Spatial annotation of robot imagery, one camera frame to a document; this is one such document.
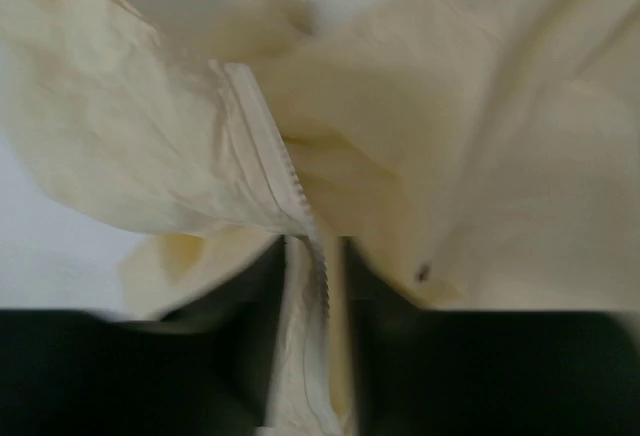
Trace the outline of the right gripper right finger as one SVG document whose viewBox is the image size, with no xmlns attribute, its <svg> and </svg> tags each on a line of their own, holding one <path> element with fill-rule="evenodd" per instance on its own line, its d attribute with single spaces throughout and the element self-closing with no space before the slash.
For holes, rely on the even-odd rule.
<svg viewBox="0 0 640 436">
<path fill-rule="evenodd" d="M 361 435 L 635 435 L 639 349 L 620 317 L 422 309 L 343 244 Z"/>
</svg>

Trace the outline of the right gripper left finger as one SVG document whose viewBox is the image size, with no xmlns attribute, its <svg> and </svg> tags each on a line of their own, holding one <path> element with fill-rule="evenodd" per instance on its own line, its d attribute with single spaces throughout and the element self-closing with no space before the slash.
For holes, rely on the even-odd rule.
<svg viewBox="0 0 640 436">
<path fill-rule="evenodd" d="M 285 279 L 274 239 L 153 321 L 1 313 L 5 435 L 253 435 L 266 423 Z"/>
</svg>

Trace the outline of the cream yellow jacket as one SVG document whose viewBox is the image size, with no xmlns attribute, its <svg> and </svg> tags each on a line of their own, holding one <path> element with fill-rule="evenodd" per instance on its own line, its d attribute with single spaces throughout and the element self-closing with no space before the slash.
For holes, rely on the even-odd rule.
<svg viewBox="0 0 640 436">
<path fill-rule="evenodd" d="M 141 233 L 133 321 L 274 239 L 266 423 L 357 431 L 343 244 L 422 309 L 621 318 L 639 349 L 639 0 L 390 0 L 317 35 L 249 0 L 208 48 L 125 0 L 1 0 L 1 125 L 54 201 Z"/>
</svg>

